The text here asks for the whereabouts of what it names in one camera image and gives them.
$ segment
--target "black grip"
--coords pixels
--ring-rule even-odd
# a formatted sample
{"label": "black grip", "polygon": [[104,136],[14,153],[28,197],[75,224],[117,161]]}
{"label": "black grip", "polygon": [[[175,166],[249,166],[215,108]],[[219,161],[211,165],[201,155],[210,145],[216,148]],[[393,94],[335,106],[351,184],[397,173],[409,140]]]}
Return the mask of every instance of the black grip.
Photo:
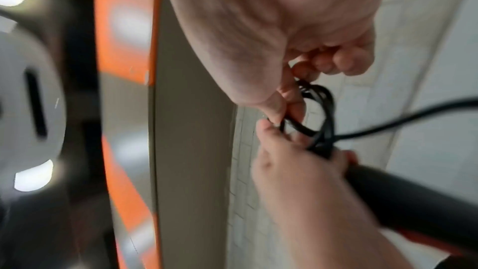
{"label": "black grip", "polygon": [[384,227],[478,253],[476,205],[369,167],[351,167],[346,179]]}

